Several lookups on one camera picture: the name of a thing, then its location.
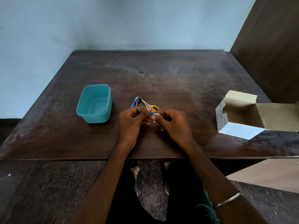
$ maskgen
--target plastic container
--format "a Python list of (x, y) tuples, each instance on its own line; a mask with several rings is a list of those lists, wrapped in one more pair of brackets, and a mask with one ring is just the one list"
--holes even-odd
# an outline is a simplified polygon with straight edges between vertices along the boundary
[(103, 123), (110, 118), (111, 88), (108, 85), (86, 86), (77, 105), (77, 115), (88, 123)]

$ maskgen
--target speckled floor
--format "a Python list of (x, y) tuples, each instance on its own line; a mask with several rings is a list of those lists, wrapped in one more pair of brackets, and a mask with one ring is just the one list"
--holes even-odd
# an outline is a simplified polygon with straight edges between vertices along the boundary
[[(162, 160), (139, 160), (139, 199), (165, 220)], [(105, 161), (1, 161), (0, 223), (65, 223)], [(269, 223), (298, 223), (299, 194), (234, 182)]]

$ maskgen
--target silver bangle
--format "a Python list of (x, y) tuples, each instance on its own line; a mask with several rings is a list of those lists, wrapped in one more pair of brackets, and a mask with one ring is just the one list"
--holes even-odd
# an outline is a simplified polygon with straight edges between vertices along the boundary
[(215, 208), (218, 208), (230, 201), (233, 201), (234, 199), (236, 199), (238, 196), (240, 196), (242, 193), (239, 191), (236, 195), (232, 196), (231, 198), (227, 199), (226, 201), (221, 202), (220, 204), (215, 205)]

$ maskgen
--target hand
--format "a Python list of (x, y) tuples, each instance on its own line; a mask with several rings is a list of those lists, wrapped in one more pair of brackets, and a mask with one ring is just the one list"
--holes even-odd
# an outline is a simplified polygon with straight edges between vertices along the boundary
[[(162, 125), (161, 131), (164, 129), (168, 132), (171, 139), (174, 140), (184, 150), (190, 143), (194, 142), (191, 128), (189, 126), (185, 112), (179, 112), (171, 108), (161, 108), (156, 111), (159, 115), (152, 115), (152, 120)], [(165, 116), (171, 118), (171, 121), (164, 119)]]
[(128, 154), (136, 144), (137, 136), (141, 124), (151, 124), (151, 110), (148, 106), (142, 109), (139, 106), (133, 106), (119, 114), (119, 143), (128, 148)]

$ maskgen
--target cardboard box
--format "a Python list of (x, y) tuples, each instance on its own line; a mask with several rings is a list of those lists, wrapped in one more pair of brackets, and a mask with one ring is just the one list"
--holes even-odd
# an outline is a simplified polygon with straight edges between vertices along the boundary
[(216, 108), (219, 133), (252, 139), (264, 130), (299, 132), (295, 104), (260, 104), (256, 95), (230, 90)]

